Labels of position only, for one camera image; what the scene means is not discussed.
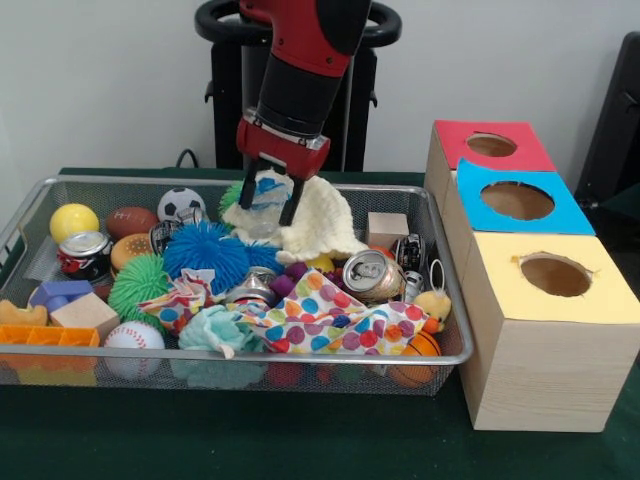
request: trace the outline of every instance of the soccer ball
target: soccer ball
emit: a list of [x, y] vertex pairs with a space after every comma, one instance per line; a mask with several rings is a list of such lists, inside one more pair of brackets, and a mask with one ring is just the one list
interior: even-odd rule
[[206, 212], [202, 197], [189, 188], [174, 188], [165, 193], [158, 204], [160, 221], [176, 220], [178, 212], [185, 208], [198, 207]]

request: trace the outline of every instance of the wire mesh basket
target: wire mesh basket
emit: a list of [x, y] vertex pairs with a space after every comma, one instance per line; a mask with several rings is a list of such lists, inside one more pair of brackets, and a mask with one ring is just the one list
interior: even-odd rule
[[[36, 185], [0, 235], [0, 298], [25, 305], [42, 281], [66, 280], [56, 262], [49, 219], [66, 203], [90, 206], [104, 220], [113, 210], [141, 206], [155, 210], [169, 189], [197, 191], [215, 220], [229, 181], [128, 177], [58, 176]], [[467, 314], [433, 197], [417, 187], [337, 185], [349, 202], [356, 233], [362, 238], [370, 211], [405, 213], [412, 233], [435, 247], [447, 278], [453, 310], [437, 335], [440, 357], [368, 355], [294, 355], [241, 353], [233, 360], [204, 351], [52, 347], [0, 344], [0, 384], [82, 385], [156, 389], [244, 389], [333, 393], [435, 395], [455, 365], [473, 346]], [[141, 369], [148, 376], [136, 375]], [[429, 378], [398, 382], [398, 372]]]

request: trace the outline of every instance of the white wall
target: white wall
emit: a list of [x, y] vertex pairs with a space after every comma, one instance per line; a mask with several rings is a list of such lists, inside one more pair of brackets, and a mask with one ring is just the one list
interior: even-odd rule
[[[0, 212], [14, 207], [7, 194], [64, 165], [163, 167], [187, 146], [213, 165], [210, 46], [193, 29], [201, 2], [2, 2]], [[526, 120], [575, 184], [640, 2], [387, 4], [404, 33], [378, 52], [367, 170], [423, 171], [436, 118]]]

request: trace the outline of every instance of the crushed soda can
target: crushed soda can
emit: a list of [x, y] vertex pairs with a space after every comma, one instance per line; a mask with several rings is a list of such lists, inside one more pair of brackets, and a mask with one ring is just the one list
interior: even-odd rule
[[391, 253], [405, 272], [424, 271], [427, 248], [421, 235], [411, 233], [397, 240], [391, 248]]
[[269, 288], [269, 284], [277, 274], [266, 267], [251, 267], [242, 283], [232, 288], [224, 303], [241, 303], [249, 299], [264, 301], [267, 305], [274, 305], [276, 294]]
[[100, 232], [79, 232], [58, 247], [60, 270], [74, 280], [93, 281], [109, 272], [113, 242]]
[[202, 221], [209, 221], [207, 214], [199, 207], [187, 207], [176, 214], [176, 219], [181, 225], [195, 225]]
[[162, 255], [169, 245], [169, 241], [174, 233], [180, 229], [181, 225], [172, 220], [164, 220], [149, 230], [149, 242], [151, 249], [156, 255]]
[[400, 266], [377, 250], [364, 250], [349, 258], [342, 280], [355, 298], [368, 304], [401, 300], [406, 286]]

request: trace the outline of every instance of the red robot arm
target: red robot arm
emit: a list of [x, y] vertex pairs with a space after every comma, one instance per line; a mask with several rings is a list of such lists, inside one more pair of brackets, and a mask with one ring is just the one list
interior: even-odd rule
[[355, 54], [371, 0], [240, 0], [240, 11], [273, 27], [271, 55], [257, 107], [238, 126], [238, 149], [251, 162], [240, 197], [251, 206], [260, 161], [283, 166], [293, 179], [280, 224], [290, 225], [304, 182], [324, 163], [321, 135], [340, 81]]

